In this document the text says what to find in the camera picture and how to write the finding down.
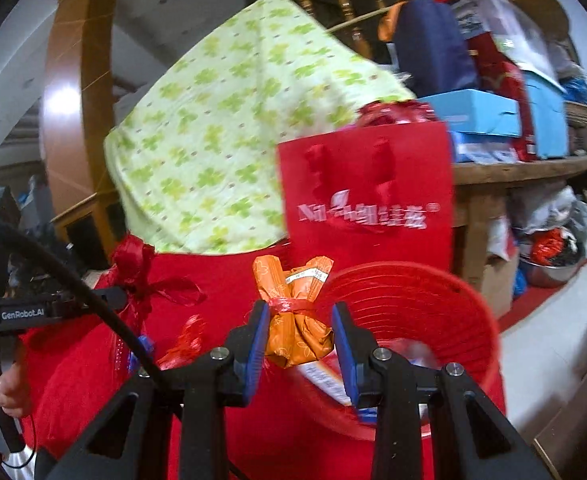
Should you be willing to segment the person left hand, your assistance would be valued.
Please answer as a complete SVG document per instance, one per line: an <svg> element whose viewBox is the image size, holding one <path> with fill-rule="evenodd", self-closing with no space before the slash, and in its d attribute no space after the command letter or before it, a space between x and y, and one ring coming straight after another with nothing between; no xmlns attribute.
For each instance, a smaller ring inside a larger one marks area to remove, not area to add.
<svg viewBox="0 0 587 480"><path fill-rule="evenodd" d="M0 407L15 418L30 415L31 401L22 347L16 349L15 362L0 376Z"/></svg>

